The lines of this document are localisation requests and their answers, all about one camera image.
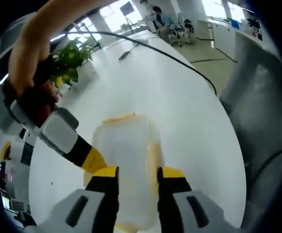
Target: gray floor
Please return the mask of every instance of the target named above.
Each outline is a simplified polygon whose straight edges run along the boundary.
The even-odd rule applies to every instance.
[[[213,47],[213,41],[199,40],[193,45],[185,44],[182,47],[173,46],[182,56],[203,75],[205,75],[217,89],[218,96],[225,87],[233,71],[235,62],[221,51]],[[196,62],[206,59],[221,59],[218,61]]]

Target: white table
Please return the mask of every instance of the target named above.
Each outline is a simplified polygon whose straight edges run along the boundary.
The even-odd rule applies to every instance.
[[[153,37],[149,32],[135,36]],[[190,64],[159,38],[149,44]],[[93,55],[98,77],[68,107],[80,122],[77,132],[91,143],[103,120],[132,112],[147,115],[159,128],[165,165],[182,169],[192,189],[203,190],[223,208],[226,220],[239,227],[246,202],[244,162],[219,99],[201,76],[148,48],[134,48],[119,63],[131,48],[132,43],[124,41]],[[84,188],[83,175],[37,139],[29,177],[37,224],[57,202]]]

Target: human hand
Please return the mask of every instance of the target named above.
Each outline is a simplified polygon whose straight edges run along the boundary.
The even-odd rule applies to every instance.
[[[9,60],[9,82],[16,91],[22,110],[37,126],[44,123],[59,100],[49,82],[35,86],[33,80],[38,62],[48,57],[49,50],[49,41],[31,43],[20,36]]]

